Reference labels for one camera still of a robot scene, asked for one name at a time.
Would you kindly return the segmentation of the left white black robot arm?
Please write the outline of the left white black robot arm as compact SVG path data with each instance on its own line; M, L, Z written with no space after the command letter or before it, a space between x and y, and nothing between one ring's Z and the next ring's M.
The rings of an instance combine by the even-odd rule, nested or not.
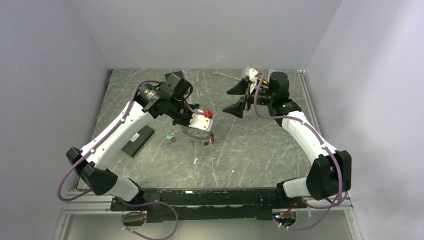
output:
M97 196L110 194L129 209L139 209L145 203L142 188L109 170L109 165L135 134L159 116L170 117L173 125L189 126L193 112L185 95L192 92L181 71L165 74L161 82L140 82L124 109L96 138L80 149L68 150L72 167Z

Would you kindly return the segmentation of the round metal keyring disc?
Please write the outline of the round metal keyring disc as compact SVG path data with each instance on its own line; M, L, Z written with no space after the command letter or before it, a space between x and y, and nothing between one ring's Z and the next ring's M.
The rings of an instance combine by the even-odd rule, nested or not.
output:
M205 146L204 142L209 142L208 146L213 146L211 144L211 140L215 141L215 134L212 131L206 132L206 131L202 131L202 130L198 130L194 128L189 128L186 126L182 126L180 130L181 130L181 133L185 135L187 138L189 138L189 140L194 145L195 145L195 142L202 142L201 146Z

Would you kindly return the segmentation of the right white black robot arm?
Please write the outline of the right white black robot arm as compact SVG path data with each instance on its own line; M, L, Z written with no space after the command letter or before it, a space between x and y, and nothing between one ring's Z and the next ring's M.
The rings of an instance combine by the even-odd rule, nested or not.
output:
M262 119L276 121L305 152L310 161L306 177L285 180L276 185L275 200L289 207L295 198L311 197L317 201L334 197L334 205L343 201L351 188L352 157L346 150L338 150L328 143L308 121L301 107L290 97L290 81L286 73L274 71L263 79L255 69L245 75L228 95L240 96L238 102L225 107L223 112L243 118L244 112L266 106L268 115Z

